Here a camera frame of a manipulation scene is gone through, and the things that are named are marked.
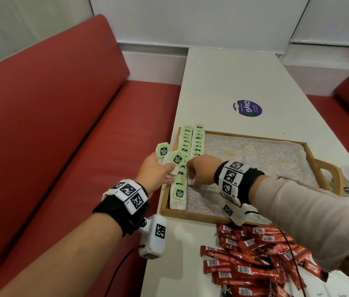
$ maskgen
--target black wrist strap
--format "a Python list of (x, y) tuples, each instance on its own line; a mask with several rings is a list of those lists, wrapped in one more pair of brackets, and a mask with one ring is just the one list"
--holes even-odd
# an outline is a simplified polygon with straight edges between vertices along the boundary
[[(141, 184), (140, 186), (148, 196), (146, 189)], [(125, 204), (115, 195), (112, 195), (100, 202), (92, 213), (106, 213), (111, 216), (121, 227), (123, 237), (126, 234), (132, 235), (135, 230), (140, 228), (148, 209), (149, 204), (146, 202), (132, 215), (126, 209)]]
[[(228, 161), (223, 162), (214, 173), (214, 182), (218, 185), (219, 177), (221, 174), (222, 169), (227, 164)], [(250, 201), (248, 199), (248, 194), (250, 191), (251, 186), (254, 184), (256, 179), (261, 176), (265, 175), (263, 171), (257, 170), (257, 169), (248, 169), (244, 174), (243, 178), (241, 180), (241, 183), (238, 186), (238, 196), (237, 198), (240, 200), (241, 204), (246, 203), (250, 204)]]

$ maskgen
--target hand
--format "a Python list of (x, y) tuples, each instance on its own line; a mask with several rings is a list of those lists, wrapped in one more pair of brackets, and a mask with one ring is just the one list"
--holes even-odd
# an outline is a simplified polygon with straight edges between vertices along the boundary
[(211, 155), (196, 156), (187, 162), (188, 176), (195, 178), (194, 189), (199, 189), (202, 184), (213, 184), (214, 173), (223, 161)]
[(166, 174), (175, 169), (175, 164), (158, 164), (155, 152), (148, 156), (142, 163), (139, 173), (134, 181), (138, 182), (148, 192), (148, 197), (162, 184), (174, 182), (174, 178), (165, 178)]

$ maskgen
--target tray handle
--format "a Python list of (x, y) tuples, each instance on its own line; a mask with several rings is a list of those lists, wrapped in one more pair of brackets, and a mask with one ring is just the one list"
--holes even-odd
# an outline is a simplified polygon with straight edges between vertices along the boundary
[(343, 195), (343, 186), (345, 183), (345, 178), (342, 174), (340, 168), (336, 165), (330, 164), (328, 162), (322, 161), (320, 159), (315, 159), (316, 165), (319, 169), (327, 170), (332, 175), (332, 192), (336, 195)]

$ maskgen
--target black cable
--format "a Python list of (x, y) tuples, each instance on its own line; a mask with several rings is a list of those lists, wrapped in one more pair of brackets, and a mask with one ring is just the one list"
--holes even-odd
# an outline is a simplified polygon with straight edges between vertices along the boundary
[[(256, 214), (261, 215), (260, 213), (258, 213), (258, 212), (256, 212), (256, 211), (245, 211), (244, 213), (245, 213), (245, 214), (248, 214), (248, 213), (256, 213)], [(287, 246), (290, 248), (291, 257), (293, 258), (293, 262), (294, 262), (294, 265), (296, 266), (296, 270), (297, 270), (298, 279), (300, 280), (302, 293), (303, 293), (303, 296), (306, 297), (305, 289), (304, 289), (304, 287), (303, 287), (303, 285), (302, 285), (301, 275), (300, 275), (300, 272), (299, 272), (299, 270), (298, 270), (298, 266), (297, 266), (297, 262), (296, 262), (296, 259), (295, 259), (295, 257), (294, 257), (294, 254), (293, 254), (293, 250), (291, 249), (290, 243), (288, 242), (288, 239), (286, 238), (286, 235), (284, 234), (283, 230), (281, 230), (281, 229), (278, 228), (278, 227), (277, 227), (277, 229), (280, 230), (280, 232), (281, 232), (282, 235), (284, 236), (284, 239), (286, 240)]]
[(114, 274), (113, 274), (113, 277), (111, 278), (110, 284), (108, 285), (107, 291), (106, 291), (106, 293), (104, 294), (104, 297), (107, 297), (108, 291), (110, 290), (111, 285), (113, 284), (115, 275), (117, 274), (119, 268), (121, 267), (121, 265), (123, 264), (123, 262), (126, 260), (126, 258), (127, 258), (133, 251), (135, 251), (135, 250), (137, 250), (137, 249), (139, 249), (139, 248), (143, 248), (143, 247), (145, 247), (145, 246), (146, 246), (146, 245), (137, 246), (137, 247), (133, 248), (132, 250), (130, 250), (130, 251), (128, 252), (128, 254), (125, 255), (125, 257), (121, 260), (121, 262), (119, 263), (117, 269), (115, 270), (115, 272), (114, 272)]

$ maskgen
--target white table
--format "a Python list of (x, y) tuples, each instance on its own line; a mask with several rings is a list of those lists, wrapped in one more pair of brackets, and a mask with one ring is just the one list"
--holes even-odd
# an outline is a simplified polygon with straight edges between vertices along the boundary
[[(243, 116), (233, 109), (237, 100), (253, 101), (263, 113)], [(273, 53), (190, 48), (172, 145), (178, 127), (185, 124), (204, 124), (210, 131), (303, 141), (315, 158), (338, 166), (349, 164), (345, 148)], [(211, 275), (203, 274), (199, 256), (200, 245), (217, 245), (216, 226), (167, 220), (165, 253), (148, 261), (141, 296), (219, 296), (220, 287), (212, 284)], [(334, 273), (326, 286), (300, 270), (310, 296), (320, 292), (321, 296), (349, 296), (349, 279), (340, 272)], [(302, 295), (298, 291), (289, 293)]]

